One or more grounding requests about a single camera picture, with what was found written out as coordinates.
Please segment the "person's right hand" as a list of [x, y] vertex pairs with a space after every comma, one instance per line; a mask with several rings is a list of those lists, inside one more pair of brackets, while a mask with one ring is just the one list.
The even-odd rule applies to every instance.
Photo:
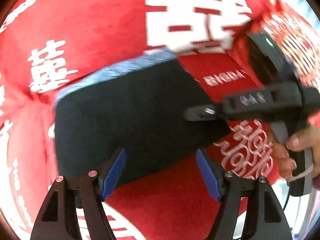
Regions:
[[313, 152], [313, 179], [319, 176], [319, 127], [310, 126], [300, 130], [288, 139], [285, 146], [276, 141], [272, 132], [269, 132], [268, 137], [272, 142], [272, 158], [282, 178], [292, 177], [292, 172], [297, 167], [295, 161], [289, 157], [288, 150], [300, 152], [310, 147]]

